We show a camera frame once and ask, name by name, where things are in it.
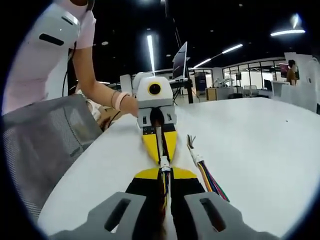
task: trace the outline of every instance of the gray chair back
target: gray chair back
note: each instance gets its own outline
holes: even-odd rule
[[[59,180],[102,131],[79,94],[19,108],[2,120],[9,172],[36,220]]]

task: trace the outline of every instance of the woman's arm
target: woman's arm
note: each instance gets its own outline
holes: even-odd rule
[[[76,49],[73,56],[73,65],[83,94],[98,104],[114,107],[120,92],[114,91],[96,81],[92,60],[92,47]],[[131,96],[124,97],[120,105],[120,110],[125,114],[132,114],[137,117],[137,100]]]

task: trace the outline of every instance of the desk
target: desk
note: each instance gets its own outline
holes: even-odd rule
[[[196,135],[197,150],[246,224],[281,237],[303,216],[320,181],[319,115],[267,98],[177,106],[176,114],[173,165],[193,171],[203,183],[186,146],[187,134]],[[39,226],[48,235],[80,226],[92,208],[152,167],[135,118],[123,116],[66,172]]]

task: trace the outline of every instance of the woman's hand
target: woman's hand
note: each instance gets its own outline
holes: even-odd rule
[[[138,117],[138,102],[137,99],[132,96],[125,96],[121,102],[120,110],[125,114],[132,114],[136,118]]]

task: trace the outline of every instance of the blue wire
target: blue wire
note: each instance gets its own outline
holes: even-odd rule
[[[205,175],[206,175],[206,178],[208,179],[208,182],[209,182],[209,184],[210,184],[210,186],[211,186],[211,188],[212,188],[212,191],[214,191],[216,194],[220,195],[219,192],[218,192],[218,190],[217,190],[217,188],[216,188],[216,186],[214,185],[214,183],[213,183],[212,180],[211,180],[209,171],[208,171],[205,163],[204,163],[203,161],[201,161],[201,162],[199,162],[199,164],[201,164],[201,167],[203,167],[203,170],[204,170]]]

